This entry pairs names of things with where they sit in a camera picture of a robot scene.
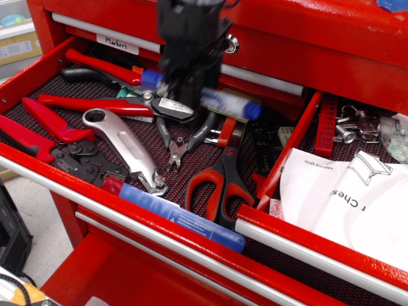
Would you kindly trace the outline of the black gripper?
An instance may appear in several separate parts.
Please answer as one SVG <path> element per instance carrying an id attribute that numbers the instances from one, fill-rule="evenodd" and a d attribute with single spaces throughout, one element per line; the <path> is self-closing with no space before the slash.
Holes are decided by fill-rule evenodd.
<path id="1" fill-rule="evenodd" d="M 157 85 L 160 97 L 176 96 L 192 110 L 204 85 L 217 83 L 231 22 L 219 18 L 225 1 L 158 1 L 157 31 L 165 40 Z"/>

